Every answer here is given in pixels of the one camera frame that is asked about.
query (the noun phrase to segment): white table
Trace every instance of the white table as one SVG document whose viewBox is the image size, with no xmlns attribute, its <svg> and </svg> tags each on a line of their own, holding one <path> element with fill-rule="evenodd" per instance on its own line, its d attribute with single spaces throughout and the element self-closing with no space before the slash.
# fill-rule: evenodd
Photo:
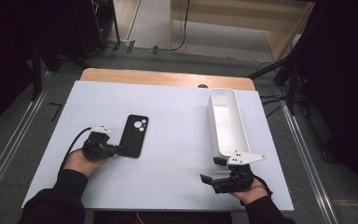
<svg viewBox="0 0 358 224">
<path fill-rule="evenodd" d="M 95 171 L 83 194 L 96 210 L 240 211 L 237 199 L 214 194 L 200 174 L 227 177 L 227 167 L 213 164 L 207 104 L 208 89 L 78 81 L 73 87 L 25 202 L 52 188 L 67 148 L 84 128 L 103 124 L 118 144 L 129 114 L 149 117 L 139 159 L 115 156 Z M 293 210 L 282 168 L 256 91 L 236 91 L 252 152 L 266 155 L 251 164 L 274 191 L 281 210 Z M 88 134 L 77 141 L 81 147 Z"/>
</svg>

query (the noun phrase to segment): cable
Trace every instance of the cable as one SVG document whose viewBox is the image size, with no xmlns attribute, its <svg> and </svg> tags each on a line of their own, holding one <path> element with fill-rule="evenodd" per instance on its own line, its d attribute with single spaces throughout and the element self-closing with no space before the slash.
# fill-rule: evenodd
<svg viewBox="0 0 358 224">
<path fill-rule="evenodd" d="M 257 66 L 257 68 L 255 69 L 255 71 L 257 72 L 257 70 L 260 68 L 260 66 L 261 66 L 262 64 L 265 64 L 265 63 L 275 63 L 275 62 L 263 62 L 263 63 L 260 63 L 260 64 Z"/>
<path fill-rule="evenodd" d="M 138 220 L 141 222 L 141 224 L 144 224 L 144 222 L 142 221 L 142 219 L 139 217 L 139 212 L 136 213 L 136 216 L 138 217 Z"/>
<path fill-rule="evenodd" d="M 71 154 L 72 147 L 73 147 L 74 144 L 76 143 L 77 139 L 78 139 L 83 133 L 85 133 L 86 131 L 89 131 L 89 130 L 91 130 L 91 128 L 87 128 L 87 129 L 81 131 L 81 132 L 77 135 L 77 137 L 74 139 L 74 141 L 72 142 L 71 146 L 69 146 L 68 150 L 66 151 L 65 157 L 63 158 L 63 161 L 62 161 L 62 163 L 61 163 L 60 171 L 63 169 L 63 166 L 65 165 L 66 159 L 68 159 L 69 154 Z"/>
<path fill-rule="evenodd" d="M 284 97 L 283 95 L 267 95 L 267 96 L 260 96 L 260 99 L 263 98 L 282 98 Z"/>
<path fill-rule="evenodd" d="M 180 24 L 180 32 L 181 32 L 181 34 L 182 35 L 185 35 L 185 32 L 184 32 L 184 30 L 183 30 L 183 27 L 182 27 L 182 21 L 179 21 L 179 24 Z"/>
<path fill-rule="evenodd" d="M 303 77 L 298 77 L 299 81 L 297 82 L 296 85 L 296 93 L 298 93 L 301 97 L 301 102 L 300 102 L 300 110 L 302 111 L 302 114 L 305 118 L 307 118 L 309 116 L 308 111 L 307 111 L 307 96 L 303 90 L 303 86 L 305 85 L 305 83 L 307 82 L 307 80 Z"/>
<path fill-rule="evenodd" d="M 262 105 L 267 105 L 267 104 L 274 103 L 274 102 L 277 102 L 277 101 L 282 101 L 282 100 L 286 100 L 286 98 L 285 97 L 277 98 L 277 99 L 274 99 L 274 100 L 269 100 L 269 101 L 262 102 L 261 104 Z"/>
<path fill-rule="evenodd" d="M 153 51 L 165 51 L 165 52 L 173 52 L 173 51 L 179 50 L 185 44 L 185 41 L 186 41 L 186 27 L 187 27 L 187 18 L 188 18 L 188 8 L 189 8 L 189 6 L 190 6 L 190 0 L 187 0 L 185 28 L 184 28 L 184 31 L 183 31 L 184 37 L 183 37 L 183 41 L 182 41 L 181 45 L 178 48 L 176 48 L 176 49 L 150 49 L 150 48 L 139 48 L 139 47 L 131 47 L 131 48 L 132 49 L 147 49 L 147 50 L 153 50 Z M 129 46 L 124 45 L 124 44 L 119 45 L 119 46 L 124 47 L 124 48 L 129 47 Z M 89 57 L 89 59 L 95 57 L 98 53 L 100 53 L 102 51 L 105 51 L 107 49 L 113 49 L 113 48 L 116 48 L 116 47 L 117 46 L 114 45 L 113 47 L 106 47 L 104 49 L 97 50 L 96 52 L 94 52 L 94 54 L 92 56 Z"/>
<path fill-rule="evenodd" d="M 282 106 L 284 105 L 287 105 L 286 102 L 282 102 L 278 107 L 276 107 L 274 110 L 272 110 L 271 112 L 269 112 L 267 115 L 266 115 L 266 118 L 268 118 L 269 116 L 271 116 L 275 111 L 279 110 Z"/>
</svg>

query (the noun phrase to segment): phone case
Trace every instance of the phone case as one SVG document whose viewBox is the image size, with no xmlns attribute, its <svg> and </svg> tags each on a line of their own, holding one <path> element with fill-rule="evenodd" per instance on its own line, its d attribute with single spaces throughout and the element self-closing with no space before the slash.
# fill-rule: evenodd
<svg viewBox="0 0 358 224">
<path fill-rule="evenodd" d="M 138 158 L 141 155 L 149 118 L 140 115 L 129 115 L 120 145 L 124 147 L 122 156 Z"/>
</svg>

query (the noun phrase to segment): forearm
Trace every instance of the forearm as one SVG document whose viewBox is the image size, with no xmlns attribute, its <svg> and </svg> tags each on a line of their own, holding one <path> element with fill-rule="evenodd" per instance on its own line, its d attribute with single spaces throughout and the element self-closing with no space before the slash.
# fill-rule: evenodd
<svg viewBox="0 0 358 224">
<path fill-rule="evenodd" d="M 61 171 L 53 189 L 39 191 L 25 204 L 19 223 L 83 223 L 81 196 L 87 183 L 88 178 L 77 171 Z"/>
<path fill-rule="evenodd" d="M 284 217 L 270 196 L 264 196 L 246 205 L 250 224 L 295 224 Z"/>
</svg>

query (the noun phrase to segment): hand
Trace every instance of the hand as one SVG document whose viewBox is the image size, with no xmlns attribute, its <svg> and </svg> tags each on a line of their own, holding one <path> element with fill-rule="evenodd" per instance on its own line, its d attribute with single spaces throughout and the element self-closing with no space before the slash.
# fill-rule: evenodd
<svg viewBox="0 0 358 224">
<path fill-rule="evenodd" d="M 63 170 L 74 170 L 89 177 L 91 173 L 101 165 L 105 164 L 108 159 L 89 161 L 84 157 L 83 150 L 79 149 L 69 154 Z"/>
<path fill-rule="evenodd" d="M 230 194 L 240 199 L 245 205 L 248 205 L 259 198 L 268 196 L 266 187 L 256 178 L 254 178 L 254 181 L 248 190 L 243 192 L 232 192 Z"/>
</svg>

